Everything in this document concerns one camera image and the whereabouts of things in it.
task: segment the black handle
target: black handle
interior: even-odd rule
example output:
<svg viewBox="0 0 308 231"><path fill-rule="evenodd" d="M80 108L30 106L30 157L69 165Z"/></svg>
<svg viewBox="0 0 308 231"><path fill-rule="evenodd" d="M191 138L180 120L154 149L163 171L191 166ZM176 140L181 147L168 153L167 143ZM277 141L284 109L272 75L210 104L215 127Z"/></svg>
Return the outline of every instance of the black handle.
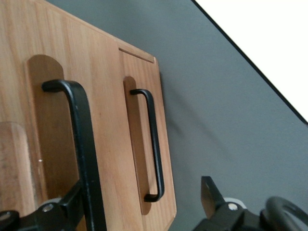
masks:
<svg viewBox="0 0 308 231"><path fill-rule="evenodd" d="M302 221L306 227L299 226L300 222L293 219L287 212ZM262 211L262 215L276 231L302 231L308 227L307 213L292 202L278 196L267 200L266 208Z"/></svg>
<svg viewBox="0 0 308 231"><path fill-rule="evenodd" d="M155 164L157 194L146 194L146 196L144 197L144 201L157 202L164 195L165 186L164 186L162 161L160 157L154 100L153 100L152 94L148 90L145 90L145 89L134 89L130 91L130 94L132 95L142 94L145 96L145 99L146 99L147 108L148 108L148 116L149 116L149 124L150 124L151 142L152 142L152 149L153 149L153 156L154 156L154 164Z"/></svg>
<svg viewBox="0 0 308 231"><path fill-rule="evenodd" d="M44 82L42 89L48 92L63 91L66 94L71 114L87 230L106 231L100 177L86 92L79 83L61 79Z"/></svg>

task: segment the white ceiling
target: white ceiling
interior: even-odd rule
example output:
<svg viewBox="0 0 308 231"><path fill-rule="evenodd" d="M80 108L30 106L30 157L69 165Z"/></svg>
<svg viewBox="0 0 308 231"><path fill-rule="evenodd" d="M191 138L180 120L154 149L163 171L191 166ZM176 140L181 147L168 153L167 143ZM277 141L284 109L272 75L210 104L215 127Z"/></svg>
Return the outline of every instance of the white ceiling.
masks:
<svg viewBox="0 0 308 231"><path fill-rule="evenodd" d="M308 121L308 0L195 0Z"/></svg>

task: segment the screw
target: screw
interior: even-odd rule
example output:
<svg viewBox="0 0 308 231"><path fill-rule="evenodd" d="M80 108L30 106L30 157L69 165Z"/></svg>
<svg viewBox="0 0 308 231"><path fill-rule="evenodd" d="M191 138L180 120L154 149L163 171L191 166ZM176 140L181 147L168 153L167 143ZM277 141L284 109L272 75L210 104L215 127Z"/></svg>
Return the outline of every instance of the screw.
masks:
<svg viewBox="0 0 308 231"><path fill-rule="evenodd" d="M228 207L229 207L229 209L232 210L232 211L236 211L236 210L239 209L238 206L237 206L236 204L233 204L233 203L229 203L229 204L228 204Z"/></svg>
<svg viewBox="0 0 308 231"><path fill-rule="evenodd" d="M0 215L0 221L8 219L8 218L10 218L10 216L11 216L11 213L6 212L5 214Z"/></svg>
<svg viewBox="0 0 308 231"><path fill-rule="evenodd" d="M48 212L53 209L53 205L49 204L43 207L43 212Z"/></svg>

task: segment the drawer handle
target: drawer handle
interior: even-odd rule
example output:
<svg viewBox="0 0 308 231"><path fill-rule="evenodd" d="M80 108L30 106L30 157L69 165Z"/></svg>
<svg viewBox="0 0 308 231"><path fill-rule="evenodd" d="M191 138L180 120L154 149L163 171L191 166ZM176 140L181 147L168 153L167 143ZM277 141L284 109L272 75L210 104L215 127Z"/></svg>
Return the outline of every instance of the drawer handle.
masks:
<svg viewBox="0 0 308 231"><path fill-rule="evenodd" d="M146 99L147 108L148 108L149 124L150 124L151 142L152 142L152 149L153 149L153 156L154 156L154 164L155 164L157 194L146 194L144 197L144 201L145 202L157 202L164 195L165 186L164 186L162 161L160 157L160 149L159 149L153 96L148 90L145 90L145 89L134 89L134 90L130 90L129 92L132 95L142 94L145 96L145 99Z"/></svg>
<svg viewBox="0 0 308 231"><path fill-rule="evenodd" d="M105 231L107 228L102 191L86 92L79 83L61 79L44 82L42 89L47 92L63 91L67 97L73 127L87 230Z"/></svg>

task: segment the wooden cabinet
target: wooden cabinet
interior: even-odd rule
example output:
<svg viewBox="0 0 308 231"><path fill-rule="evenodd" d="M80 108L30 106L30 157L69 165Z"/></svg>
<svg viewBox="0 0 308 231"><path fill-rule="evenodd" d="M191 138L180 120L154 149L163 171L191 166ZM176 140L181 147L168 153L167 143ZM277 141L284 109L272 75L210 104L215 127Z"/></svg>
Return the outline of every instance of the wooden cabinet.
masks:
<svg viewBox="0 0 308 231"><path fill-rule="evenodd" d="M78 179L65 96L40 87L65 79L89 100L108 231L167 230L176 205L157 60L42 0L0 0L0 29L0 210L24 216ZM147 105L132 84L155 103L165 182L155 203L143 199L157 188Z"/></svg>

